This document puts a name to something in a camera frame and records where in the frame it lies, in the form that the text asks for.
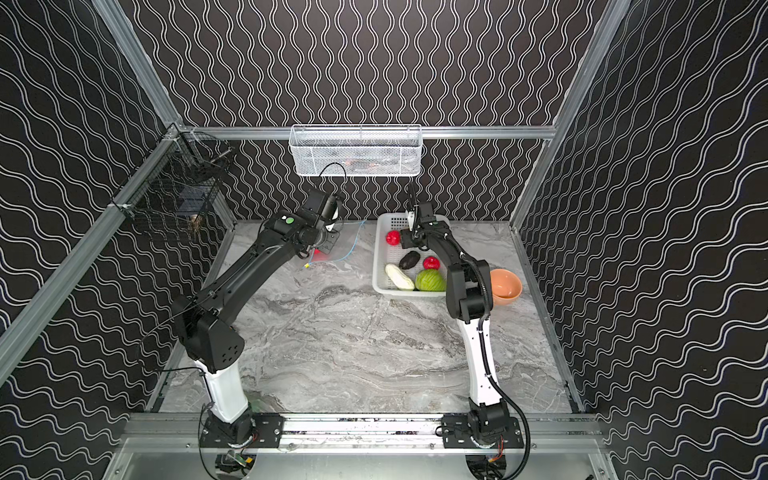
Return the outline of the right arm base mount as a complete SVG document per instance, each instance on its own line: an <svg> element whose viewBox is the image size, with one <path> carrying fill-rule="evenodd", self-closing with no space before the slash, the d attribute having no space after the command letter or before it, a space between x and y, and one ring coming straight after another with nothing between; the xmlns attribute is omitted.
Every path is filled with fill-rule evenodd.
<svg viewBox="0 0 768 480"><path fill-rule="evenodd" d="M492 449L498 448L500 441L505 448L525 446L518 419L504 414L491 418L475 412L445 414L434 433L446 449Z"/></svg>

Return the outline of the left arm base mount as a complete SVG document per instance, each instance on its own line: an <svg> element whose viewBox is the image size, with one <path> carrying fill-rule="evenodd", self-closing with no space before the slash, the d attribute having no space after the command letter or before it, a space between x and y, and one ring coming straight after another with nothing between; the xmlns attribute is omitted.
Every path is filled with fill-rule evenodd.
<svg viewBox="0 0 768 480"><path fill-rule="evenodd" d="M204 448L277 448L285 418L277 413L244 412L233 423L208 413L199 434Z"/></svg>

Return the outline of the orange ceramic bowl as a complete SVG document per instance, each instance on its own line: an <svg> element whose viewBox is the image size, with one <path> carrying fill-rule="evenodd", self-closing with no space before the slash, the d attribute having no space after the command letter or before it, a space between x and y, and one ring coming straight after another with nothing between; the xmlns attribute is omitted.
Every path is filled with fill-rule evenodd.
<svg viewBox="0 0 768 480"><path fill-rule="evenodd" d="M506 269L493 269L490 272L492 298L495 306L509 305L516 301L523 292L521 279Z"/></svg>

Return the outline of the green cabbage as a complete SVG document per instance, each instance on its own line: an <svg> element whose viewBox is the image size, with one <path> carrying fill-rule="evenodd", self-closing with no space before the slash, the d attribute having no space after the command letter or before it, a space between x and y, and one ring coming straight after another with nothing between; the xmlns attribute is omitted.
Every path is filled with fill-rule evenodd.
<svg viewBox="0 0 768 480"><path fill-rule="evenodd" d="M415 288L425 292L444 292L446 280L437 269L424 269L420 271L415 280Z"/></svg>

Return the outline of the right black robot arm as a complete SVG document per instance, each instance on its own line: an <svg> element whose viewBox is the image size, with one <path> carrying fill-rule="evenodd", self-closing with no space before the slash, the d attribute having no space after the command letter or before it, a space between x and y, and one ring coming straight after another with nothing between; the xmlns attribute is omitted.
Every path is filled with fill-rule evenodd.
<svg viewBox="0 0 768 480"><path fill-rule="evenodd" d="M490 267L469 254L450 226L434 216L411 213L401 231L406 247L426 248L446 267L445 302L457 321L470 374L468 419L477 440L530 432L523 410L499 385L490 341L493 309Z"/></svg>

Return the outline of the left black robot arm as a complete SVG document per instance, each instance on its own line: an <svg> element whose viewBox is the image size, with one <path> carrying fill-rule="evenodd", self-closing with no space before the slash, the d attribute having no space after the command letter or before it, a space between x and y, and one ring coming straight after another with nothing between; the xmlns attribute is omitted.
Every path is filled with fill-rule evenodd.
<svg viewBox="0 0 768 480"><path fill-rule="evenodd" d="M236 430L238 442L250 406L238 366L245 340L233 327L234 321L285 263L316 250L330 252L338 238L338 220L337 196L312 188L298 210L279 210L265 220L256 240L216 280L174 301L173 329L187 356L204 374L211 414Z"/></svg>

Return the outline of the clear zip top bag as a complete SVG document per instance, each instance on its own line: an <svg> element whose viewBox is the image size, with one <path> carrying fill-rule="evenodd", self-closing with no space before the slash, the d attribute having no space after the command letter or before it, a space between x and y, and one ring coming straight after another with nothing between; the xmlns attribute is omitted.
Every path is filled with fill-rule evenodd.
<svg viewBox="0 0 768 480"><path fill-rule="evenodd" d="M347 259L355 249L365 224L365 220L338 221L328 231L327 238L323 243L316 248L326 253L329 256L329 259L323 262L311 263L311 255L314 252L314 249L310 252L304 267L309 269L314 265L341 262Z"/></svg>

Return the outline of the white daikon radish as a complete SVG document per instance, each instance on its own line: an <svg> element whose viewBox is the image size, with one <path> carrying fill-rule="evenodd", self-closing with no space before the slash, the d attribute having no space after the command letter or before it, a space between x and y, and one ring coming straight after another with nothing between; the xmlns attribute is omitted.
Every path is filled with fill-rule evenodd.
<svg viewBox="0 0 768 480"><path fill-rule="evenodd" d="M387 264L385 266L385 273L392 284L401 291L414 291L414 281L404 273L397 265Z"/></svg>

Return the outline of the aluminium front rail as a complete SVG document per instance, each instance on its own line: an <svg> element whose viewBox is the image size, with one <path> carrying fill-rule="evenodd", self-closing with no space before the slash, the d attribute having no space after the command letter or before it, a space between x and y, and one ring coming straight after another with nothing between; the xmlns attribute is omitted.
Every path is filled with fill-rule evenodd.
<svg viewBox="0 0 768 480"><path fill-rule="evenodd" d="M532 454L599 453L601 428L592 415L532 415ZM224 453L233 447L196 413L136 414L121 438L135 453ZM472 440L461 414L258 414L256 434L242 449L264 454L490 454Z"/></svg>

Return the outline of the black avocado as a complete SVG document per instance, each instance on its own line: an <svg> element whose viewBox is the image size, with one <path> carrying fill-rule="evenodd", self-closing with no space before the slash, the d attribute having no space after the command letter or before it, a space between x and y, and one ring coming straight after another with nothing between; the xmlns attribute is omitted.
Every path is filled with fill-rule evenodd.
<svg viewBox="0 0 768 480"><path fill-rule="evenodd" d="M398 267L401 270L410 270L414 268L421 260L421 255L418 251L409 251L398 262Z"/></svg>

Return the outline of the white mesh wall basket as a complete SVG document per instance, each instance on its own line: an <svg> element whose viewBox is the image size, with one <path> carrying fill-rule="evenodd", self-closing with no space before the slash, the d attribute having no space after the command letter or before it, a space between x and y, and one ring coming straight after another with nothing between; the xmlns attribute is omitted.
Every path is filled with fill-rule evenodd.
<svg viewBox="0 0 768 480"><path fill-rule="evenodd" d="M300 176L415 177L423 149L418 124L296 124L289 133Z"/></svg>

